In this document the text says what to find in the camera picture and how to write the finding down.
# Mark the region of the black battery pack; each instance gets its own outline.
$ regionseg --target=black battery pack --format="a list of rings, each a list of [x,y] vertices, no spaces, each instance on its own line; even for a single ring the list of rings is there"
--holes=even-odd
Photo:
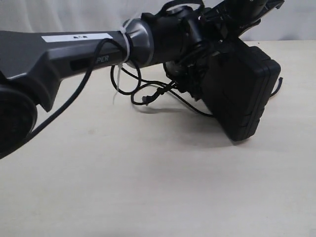
[[[208,59],[203,101],[233,141],[253,136],[281,67],[256,46],[231,42],[233,51]]]

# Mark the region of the black wheel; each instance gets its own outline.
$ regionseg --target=black wheel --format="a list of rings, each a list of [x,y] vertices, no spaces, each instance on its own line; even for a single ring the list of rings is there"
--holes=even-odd
[[[25,93],[0,85],[0,154],[12,149],[33,130],[38,113]]]

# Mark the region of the white wall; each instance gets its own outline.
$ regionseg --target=white wall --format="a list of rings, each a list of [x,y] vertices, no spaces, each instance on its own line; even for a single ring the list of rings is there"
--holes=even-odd
[[[117,29],[141,6],[157,12],[168,0],[0,0],[0,29],[23,32]],[[220,0],[205,0],[214,6]],[[316,0],[285,0],[244,40],[316,39]]]

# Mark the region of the white label sticker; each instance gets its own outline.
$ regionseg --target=white label sticker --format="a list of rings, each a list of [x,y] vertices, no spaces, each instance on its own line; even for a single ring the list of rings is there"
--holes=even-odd
[[[70,41],[81,41],[81,40],[102,40],[102,39],[113,39],[108,33],[99,34],[82,34],[82,35],[58,35],[58,36],[42,36],[47,43],[54,42],[70,42]]]

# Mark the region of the white table surface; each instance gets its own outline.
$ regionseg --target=white table surface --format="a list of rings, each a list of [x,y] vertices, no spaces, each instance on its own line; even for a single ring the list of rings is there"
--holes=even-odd
[[[249,44],[284,77],[255,136],[234,146],[169,95],[113,105],[109,69],[96,71],[58,120],[0,160],[0,236],[316,236],[316,41]],[[161,66],[142,72],[164,78]],[[55,108],[80,78],[63,82]]]

